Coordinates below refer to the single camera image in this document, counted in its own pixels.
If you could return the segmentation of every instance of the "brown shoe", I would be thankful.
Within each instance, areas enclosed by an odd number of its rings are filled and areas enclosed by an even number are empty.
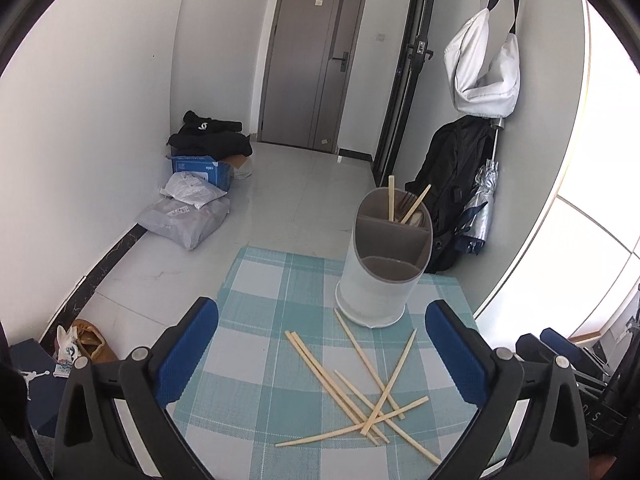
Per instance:
[[[84,319],[76,319],[71,326],[78,327],[78,348],[92,363],[110,363],[118,360],[94,325]]]

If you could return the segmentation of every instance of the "jumpman logo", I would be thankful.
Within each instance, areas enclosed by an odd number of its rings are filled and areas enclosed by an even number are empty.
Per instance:
[[[27,400],[31,400],[31,397],[29,396],[29,383],[31,381],[33,381],[36,377],[42,377],[43,375],[49,375],[49,370],[44,371],[43,373],[39,374],[36,372],[20,372],[20,374],[24,377],[24,382],[27,383]]]

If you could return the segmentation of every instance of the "tile floor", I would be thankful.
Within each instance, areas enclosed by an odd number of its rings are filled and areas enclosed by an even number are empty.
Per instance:
[[[81,312],[119,358],[151,346],[199,296],[215,299],[238,251],[249,244],[344,258],[356,208],[374,188],[369,163],[254,143],[255,171],[233,181],[231,213],[194,251],[147,233]]]

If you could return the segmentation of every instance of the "wooden chopstick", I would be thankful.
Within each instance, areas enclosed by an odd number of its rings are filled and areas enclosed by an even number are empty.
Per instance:
[[[344,377],[338,370],[334,370],[335,374],[340,378],[340,380],[346,384],[348,389],[350,389],[362,402],[364,402],[371,409],[374,408],[373,402],[371,402],[367,397],[365,397],[353,384],[351,384],[347,378]],[[424,448],[418,443],[412,436],[409,436],[400,426],[398,426],[394,421],[386,419],[385,422],[398,433],[402,438],[404,438],[409,444],[411,444],[418,452],[422,453],[425,457],[431,460],[435,465],[440,465],[441,460],[435,456],[431,451]]]
[[[396,177],[389,175],[389,221],[396,221]]]
[[[309,348],[306,347],[302,339],[300,339],[300,336],[295,332],[292,332],[291,335],[296,340],[296,343],[298,343],[298,346],[300,347],[300,349],[305,353],[305,355],[313,363],[313,366],[316,367],[316,370],[318,370],[318,372],[320,372],[322,377],[324,377],[324,380],[330,384],[330,386],[334,389],[334,392],[337,393],[342,398],[342,400],[347,404],[347,406],[349,406],[351,410],[360,418],[358,422],[365,422],[367,420],[367,415],[365,415],[364,412],[359,408],[359,406],[351,400],[351,397],[349,397],[343,391],[343,389],[338,385],[338,383],[334,381],[334,378],[332,378],[331,375],[327,373],[327,371],[322,367],[322,365],[311,353]],[[384,440],[386,444],[389,443],[389,439],[386,437],[384,433],[382,433],[380,428],[378,428],[377,426],[372,426],[371,429],[377,436],[379,436],[382,440]]]
[[[420,205],[420,202],[422,202],[422,200],[424,200],[424,197],[427,196],[427,193],[429,192],[429,190],[431,189],[431,184],[429,184],[426,189],[422,192],[422,194],[418,197],[418,200],[416,200],[414,202],[414,204],[411,206],[411,209],[409,209],[409,212],[404,216],[404,218],[401,220],[401,224],[406,224],[409,221],[409,218],[411,218],[411,215],[414,214],[415,210],[418,209],[418,206]]]
[[[340,406],[342,408],[342,410],[344,411],[344,414],[346,416],[349,417],[349,419],[351,419],[351,422],[353,422],[354,424],[358,424],[360,421],[357,419],[357,417],[351,412],[351,410],[349,409],[349,407],[342,401],[342,399],[338,396],[337,393],[334,392],[334,389],[329,385],[329,383],[327,381],[324,380],[324,377],[322,377],[322,375],[320,374],[320,372],[316,369],[316,367],[313,365],[313,363],[309,360],[309,358],[306,356],[306,354],[302,351],[302,349],[300,348],[300,346],[298,346],[298,342],[296,341],[296,339],[292,336],[291,332],[285,332],[284,335],[287,337],[287,339],[289,340],[289,342],[293,345],[293,348],[296,349],[296,352],[298,352],[298,354],[300,355],[300,357],[302,357],[302,360],[305,362],[305,364],[309,367],[309,369],[311,370],[311,373],[313,375],[316,376],[316,378],[318,379],[318,381],[320,381],[320,384],[322,384],[322,387],[327,391],[327,393],[329,395],[331,395],[335,402],[338,404],[338,406]],[[372,441],[373,444],[375,444],[376,446],[379,446],[380,443],[378,442],[378,440],[373,437],[372,434],[368,433],[363,433],[366,434],[366,437]]]
[[[376,417],[378,416],[378,413],[380,412],[380,408],[382,408],[382,405],[385,403],[385,400],[388,397],[389,392],[391,391],[391,388],[394,387],[394,383],[396,382],[396,379],[398,378],[398,375],[400,374],[400,370],[402,369],[402,365],[404,365],[404,362],[406,361],[406,358],[409,355],[409,350],[411,349],[411,345],[414,342],[415,333],[416,333],[416,330],[414,330],[414,332],[411,334],[411,337],[409,338],[409,341],[407,342],[406,346],[404,347],[404,351],[402,352],[402,355],[400,356],[400,360],[398,361],[398,365],[396,366],[396,369],[394,370],[394,373],[391,375],[391,379],[389,379],[389,383],[386,385],[385,391],[382,392],[382,395],[380,396],[380,400],[376,404],[376,407],[373,408],[373,411],[371,412],[371,415],[369,415],[369,418],[367,419],[367,423],[364,425],[362,430],[360,430],[360,434],[366,435],[367,432],[371,429],[373,421],[376,420]]]
[[[336,317],[338,318],[338,321],[340,322],[340,325],[342,326],[344,331],[347,333],[347,336],[349,337],[349,339],[351,341],[351,344],[356,349],[356,352],[358,353],[358,355],[362,359],[362,362],[364,363],[364,365],[367,367],[367,370],[369,370],[369,373],[371,374],[371,377],[373,377],[373,380],[376,381],[376,384],[380,388],[380,392],[384,392],[386,384],[383,383],[382,380],[380,379],[378,373],[376,372],[376,369],[373,367],[373,365],[371,364],[371,361],[369,361],[369,358],[364,353],[364,350],[362,350],[362,348],[360,347],[360,345],[356,341],[356,338],[353,336],[353,333],[351,333],[351,330],[349,329],[347,324],[342,319],[342,316],[340,315],[340,312],[338,312],[338,309],[337,308],[334,309],[334,312],[335,312]],[[393,409],[395,409],[395,410],[399,410],[400,409],[400,406],[398,405],[397,402],[395,402],[395,400],[393,400],[393,397],[391,397],[391,395],[389,395],[386,398],[386,400],[389,401],[389,404],[391,404],[391,407]],[[404,415],[401,413],[400,414],[400,419],[403,419],[403,418],[404,418]]]
[[[427,402],[427,400],[428,399],[426,397],[423,397],[421,399],[414,400],[414,402],[406,405],[404,408],[400,408],[399,410],[395,410],[394,412],[387,413],[386,415],[381,415],[376,419],[376,424],[379,422],[386,422],[387,419],[393,416],[400,415],[400,413],[408,412],[409,410],[417,408],[418,406]],[[335,431],[330,431],[329,433],[323,433],[321,435],[308,436],[305,438],[299,438],[297,440],[290,440],[289,442],[281,442],[279,444],[276,444],[275,447],[296,446],[297,444],[309,444],[310,442],[318,442],[319,440],[325,440],[333,436],[340,436],[347,433],[351,433],[351,431],[357,431],[362,426],[364,426],[364,422],[361,422],[360,424],[356,424],[355,426],[349,426],[348,428],[342,428],[341,430],[335,430]]]

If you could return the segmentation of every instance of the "hanging tote bag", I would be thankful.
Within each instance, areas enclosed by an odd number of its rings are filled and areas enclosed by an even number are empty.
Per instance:
[[[489,38],[489,12],[499,0],[489,0],[486,9],[463,25],[444,51],[451,98],[456,110],[477,117],[504,118],[515,108],[520,92],[520,55],[513,20],[500,52],[480,77]],[[515,17],[520,0],[513,0]]]

